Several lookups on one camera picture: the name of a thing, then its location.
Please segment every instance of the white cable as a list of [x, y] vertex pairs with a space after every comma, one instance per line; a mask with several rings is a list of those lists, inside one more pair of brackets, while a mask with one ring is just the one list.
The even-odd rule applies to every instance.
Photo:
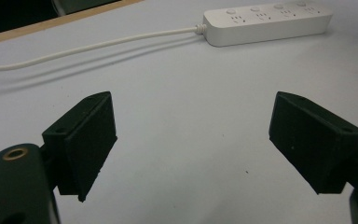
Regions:
[[24, 67], [32, 66], [32, 65], [35, 65], [38, 63], [44, 63], [44, 62], [47, 62], [50, 60], [69, 56], [72, 54], [77, 54], [77, 53], [81, 53], [81, 52], [90, 51], [93, 49], [105, 48], [105, 47], [109, 47], [109, 46], [113, 46], [113, 45], [117, 45], [117, 44], [122, 44], [122, 43], [127, 43], [127, 42], [131, 42], [131, 41], [135, 41], [135, 40], [147, 39], [147, 38], [152, 38], [152, 37], [157, 37], [157, 36], [179, 35], [179, 34], [193, 33], [193, 32], [196, 33], [197, 35], [202, 35], [205, 32], [205, 30], [206, 30], [206, 25], [199, 24], [195, 27], [185, 28], [185, 29], [180, 29], [180, 30], [163, 31], [163, 32], [156, 32], [156, 33], [144, 34], [144, 35], [133, 35], [133, 36], [124, 37], [124, 38], [120, 38], [120, 39], [116, 39], [116, 40], [111, 40], [111, 41], [107, 41], [107, 42], [103, 42], [103, 43], [99, 43], [99, 44], [89, 45], [89, 46], [78, 48], [78, 49], [69, 49], [66, 51], [62, 51], [62, 52], [55, 53], [55, 54], [50, 54], [48, 56], [41, 57], [38, 59], [33, 59], [33, 60], [23, 62], [23, 63], [13, 63], [13, 64], [9, 64], [9, 65], [3, 65], [3, 66], [0, 66], [0, 71], [24, 68]]

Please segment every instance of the white table surface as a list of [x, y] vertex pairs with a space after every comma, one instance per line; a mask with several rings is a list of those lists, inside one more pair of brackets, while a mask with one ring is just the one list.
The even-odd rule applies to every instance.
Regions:
[[[0, 150], [43, 145], [63, 113], [111, 91], [118, 141], [84, 203], [55, 190], [62, 223], [351, 223], [352, 187], [316, 195], [269, 141], [277, 91], [358, 126], [358, 1], [319, 2], [335, 13], [323, 35], [225, 48], [167, 36], [0, 72]], [[1, 42], [0, 64], [262, 3], [145, 0]]]

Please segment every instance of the power cord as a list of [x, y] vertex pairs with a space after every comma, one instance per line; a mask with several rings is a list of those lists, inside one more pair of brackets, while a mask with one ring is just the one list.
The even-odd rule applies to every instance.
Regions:
[[90, 51], [90, 50], [94, 50], [94, 49], [101, 49], [101, 48], [114, 46], [114, 45], [118, 45], [118, 44], [123, 44], [123, 43], [131, 42], [131, 41], [135, 41], [135, 40], [141, 40], [141, 39], [147, 39], [147, 38], [165, 36], [165, 35], [179, 35], [179, 34], [193, 33], [193, 32], [196, 33], [197, 35], [202, 35], [205, 33], [205, 31], [206, 31], [206, 25], [198, 24], [195, 27], [191, 27], [191, 28], [156, 32], [156, 33], [150, 33], [150, 34], [144, 34], [144, 35], [133, 35], [133, 36], [128, 36], [128, 37], [124, 37], [124, 38], [120, 38], [120, 39], [116, 39], [116, 40], [106, 41], [106, 42], [99, 43], [99, 44], [89, 45], [89, 46], [78, 48], [78, 49], [69, 49], [66, 51], [58, 52], [55, 54], [50, 54], [48, 56], [44, 56], [44, 57], [41, 57], [38, 59], [33, 59], [33, 60], [23, 62], [23, 63], [13, 63], [13, 64], [9, 64], [9, 65], [3, 65], [3, 66], [0, 66], [0, 71], [8, 71], [8, 70], [29, 67], [29, 66], [32, 66], [35, 64], [44, 63], [44, 62], [55, 60], [55, 59], [62, 58], [65, 56], [82, 53], [82, 52], [86, 52], [86, 51]]

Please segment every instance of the white power strip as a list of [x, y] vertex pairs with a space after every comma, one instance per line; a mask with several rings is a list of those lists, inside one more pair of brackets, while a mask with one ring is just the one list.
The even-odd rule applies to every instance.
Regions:
[[209, 10], [204, 36], [216, 47], [324, 33], [333, 13], [311, 1]]

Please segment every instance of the power socket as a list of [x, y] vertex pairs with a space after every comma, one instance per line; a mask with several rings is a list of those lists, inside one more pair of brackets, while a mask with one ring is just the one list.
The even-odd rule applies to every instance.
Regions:
[[216, 47], [325, 32], [333, 12], [311, 1], [209, 10], [204, 36]]

